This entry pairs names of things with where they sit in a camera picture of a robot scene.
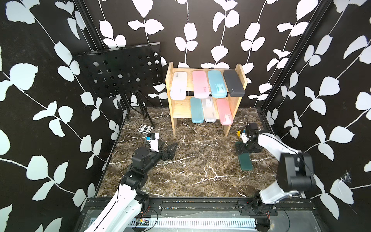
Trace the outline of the dark green pencil case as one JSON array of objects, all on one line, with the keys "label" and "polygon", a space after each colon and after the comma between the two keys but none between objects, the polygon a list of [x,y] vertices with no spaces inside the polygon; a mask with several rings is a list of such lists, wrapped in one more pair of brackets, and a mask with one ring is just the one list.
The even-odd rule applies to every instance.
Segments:
[{"label": "dark green pencil case", "polygon": [[249,153],[238,155],[239,163],[242,171],[252,171],[253,165]]}]

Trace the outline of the pink pencil case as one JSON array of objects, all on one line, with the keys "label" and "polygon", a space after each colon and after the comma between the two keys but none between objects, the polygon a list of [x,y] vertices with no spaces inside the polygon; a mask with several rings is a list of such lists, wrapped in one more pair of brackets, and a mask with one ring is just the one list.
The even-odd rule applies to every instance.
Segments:
[{"label": "pink pencil case", "polygon": [[192,84],[194,97],[197,99],[206,99],[210,95],[207,74],[205,71],[192,72]]},{"label": "pink pencil case", "polygon": [[229,102],[227,99],[217,99],[217,109],[219,113],[220,123],[224,126],[229,126],[233,123]]}]

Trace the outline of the teal pencil case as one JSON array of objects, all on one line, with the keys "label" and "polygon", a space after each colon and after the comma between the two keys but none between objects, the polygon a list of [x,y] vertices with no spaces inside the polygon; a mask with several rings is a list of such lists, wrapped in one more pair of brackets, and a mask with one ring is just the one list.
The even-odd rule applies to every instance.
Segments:
[{"label": "teal pencil case", "polygon": [[195,124],[204,122],[203,106],[201,99],[192,97],[190,99],[191,120]]}]

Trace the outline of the clear white pencil case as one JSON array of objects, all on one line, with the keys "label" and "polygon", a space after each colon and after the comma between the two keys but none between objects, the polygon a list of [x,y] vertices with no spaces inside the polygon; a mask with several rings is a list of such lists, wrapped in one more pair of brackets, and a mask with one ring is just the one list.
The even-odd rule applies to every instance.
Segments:
[{"label": "clear white pencil case", "polygon": [[202,99],[204,120],[208,123],[216,122],[215,107],[212,97]]}]

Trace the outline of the frosted white pencil case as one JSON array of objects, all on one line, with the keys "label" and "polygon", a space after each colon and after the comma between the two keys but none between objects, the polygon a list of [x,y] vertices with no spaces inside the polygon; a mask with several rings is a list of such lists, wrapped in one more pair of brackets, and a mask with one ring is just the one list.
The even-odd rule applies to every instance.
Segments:
[{"label": "frosted white pencil case", "polygon": [[175,72],[173,75],[170,97],[175,101],[182,101],[186,98],[187,72]]}]

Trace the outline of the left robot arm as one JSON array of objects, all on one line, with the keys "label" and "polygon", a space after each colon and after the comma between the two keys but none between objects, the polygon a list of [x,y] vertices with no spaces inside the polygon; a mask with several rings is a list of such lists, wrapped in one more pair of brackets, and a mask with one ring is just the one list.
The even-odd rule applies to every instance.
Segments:
[{"label": "left robot arm", "polygon": [[142,211],[149,206],[148,194],[141,191],[148,180],[148,172],[159,161],[175,157],[178,144],[164,144],[159,151],[152,151],[148,145],[135,150],[126,174],[121,178],[117,191],[86,232],[122,232]]}]

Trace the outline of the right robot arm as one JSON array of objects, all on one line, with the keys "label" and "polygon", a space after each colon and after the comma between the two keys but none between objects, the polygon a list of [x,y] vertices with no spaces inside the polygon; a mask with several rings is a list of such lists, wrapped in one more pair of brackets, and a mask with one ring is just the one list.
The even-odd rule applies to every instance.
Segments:
[{"label": "right robot arm", "polygon": [[278,161],[276,180],[255,196],[259,206],[273,205],[316,187],[313,159],[309,153],[291,148],[269,131],[260,130],[256,123],[248,123],[237,131],[237,137],[241,139],[235,144],[240,160],[265,149]]}]

